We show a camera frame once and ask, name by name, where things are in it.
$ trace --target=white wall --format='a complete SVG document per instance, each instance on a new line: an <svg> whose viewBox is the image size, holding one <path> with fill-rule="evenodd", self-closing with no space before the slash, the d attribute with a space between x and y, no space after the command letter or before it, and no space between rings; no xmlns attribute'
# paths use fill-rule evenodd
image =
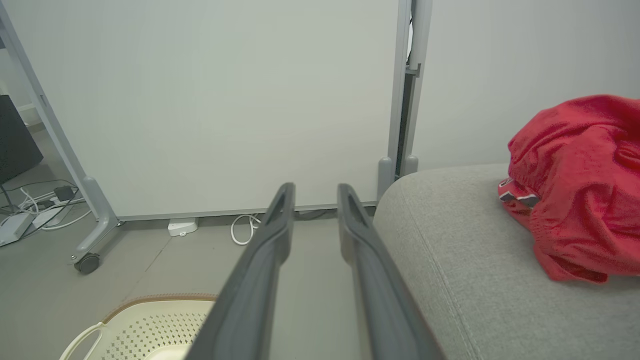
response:
<svg viewBox="0 0 640 360"><path fill-rule="evenodd" d="M13 105L27 124L33 125L42 121L6 49L0 49L0 94L11 97Z"/></svg>
<svg viewBox="0 0 640 360"><path fill-rule="evenodd" d="M635 0L433 0L419 170L506 163L513 135L568 99L640 97L639 17Z"/></svg>

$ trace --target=caster wheel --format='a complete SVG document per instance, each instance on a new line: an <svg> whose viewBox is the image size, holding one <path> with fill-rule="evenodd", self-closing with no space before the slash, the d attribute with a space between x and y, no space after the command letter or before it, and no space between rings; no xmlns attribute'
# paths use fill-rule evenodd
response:
<svg viewBox="0 0 640 360"><path fill-rule="evenodd" d="M89 252L75 263L74 267L82 274L90 274L98 268L98 265L100 265L100 256Z"/></svg>

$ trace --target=white cable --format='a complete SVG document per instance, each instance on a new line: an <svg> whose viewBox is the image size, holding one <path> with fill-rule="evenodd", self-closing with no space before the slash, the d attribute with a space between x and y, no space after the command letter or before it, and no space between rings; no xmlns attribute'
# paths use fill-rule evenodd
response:
<svg viewBox="0 0 640 360"><path fill-rule="evenodd" d="M84 215L82 215L81 217L79 217L79 218L77 218L77 219L75 219L73 221L67 222L66 224L58 225L58 226L52 226L52 227L43 227L43 228L41 228L41 230L52 231L52 230L62 229L63 227L67 227L67 226L69 226L71 224L75 224L76 222L80 221L82 218L84 218L85 216L89 215L90 213L91 213L91 210L89 210L86 213L84 213Z"/></svg>
<svg viewBox="0 0 640 360"><path fill-rule="evenodd" d="M71 200L71 202L69 203L69 205L74 205L74 204L79 204L80 202L86 202L86 200L84 199L84 197L81 197L80 199L77 200ZM55 208L61 208L66 204L66 202L61 202L59 204L55 204L52 206L49 206L48 208L41 210L39 212L35 212L35 211L31 211L31 210L26 210L26 209L19 209L18 211L16 211L16 213L28 213L28 214L32 214L32 215L39 215L45 211L49 211L51 209L55 209Z"/></svg>
<svg viewBox="0 0 640 360"><path fill-rule="evenodd" d="M234 226L236 225L236 222L238 220L240 220L241 218L244 217L248 217L249 218L249 228L251 229L251 235L249 235L249 240L241 243L240 241L238 241L236 239L236 235L234 234ZM255 230L258 228L258 225L254 225L253 222L256 221L258 224L261 223L260 219L258 219L257 217L251 215L251 214L244 214L244 215L240 215L238 216L232 223L231 223L231 238L233 239L234 243L238 244L238 245L246 245L249 243L249 241L251 241L251 238L253 238L253 233L255 232Z"/></svg>
<svg viewBox="0 0 640 360"><path fill-rule="evenodd" d="M20 188L20 191L22 191L22 193L23 193L26 197L28 197L28 198L29 198L29 200L31 200L31 202L33 203L33 207L36 209L36 210L35 210L36 215L37 215L37 214L39 214L40 212L38 211L38 203L36 202L36 200L34 200L34 199L31 197L31 195L29 195L29 193L28 193L28 192L24 191L24 188Z"/></svg>
<svg viewBox="0 0 640 360"><path fill-rule="evenodd" d="M50 198L52 195L55 195L55 193L54 192L50 192L50 193L46 193L44 195L36 196L36 197L33 198L33 200L36 200L36 201L45 200L45 199L48 200L48 198ZM30 200L30 198L28 196L25 197L24 201L22 201L22 204L20 204L18 207L20 209L22 209L29 202L29 200Z"/></svg>

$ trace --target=laundry basket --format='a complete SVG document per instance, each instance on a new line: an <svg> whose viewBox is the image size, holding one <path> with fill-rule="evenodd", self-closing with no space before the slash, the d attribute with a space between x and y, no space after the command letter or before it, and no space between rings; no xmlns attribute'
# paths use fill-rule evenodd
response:
<svg viewBox="0 0 640 360"><path fill-rule="evenodd" d="M183 359L215 301L207 294L135 299L78 335L60 360L68 360L96 331L100 334L85 360Z"/></svg>

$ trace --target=red cloth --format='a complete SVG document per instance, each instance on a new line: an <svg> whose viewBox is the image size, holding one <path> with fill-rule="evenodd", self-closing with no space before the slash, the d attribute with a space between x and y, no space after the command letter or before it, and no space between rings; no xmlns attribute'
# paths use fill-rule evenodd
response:
<svg viewBox="0 0 640 360"><path fill-rule="evenodd" d="M509 150L512 181L499 192L514 194L503 205L532 232L551 279L640 274L640 100L596 95L543 110ZM530 195L539 202L524 204Z"/></svg>

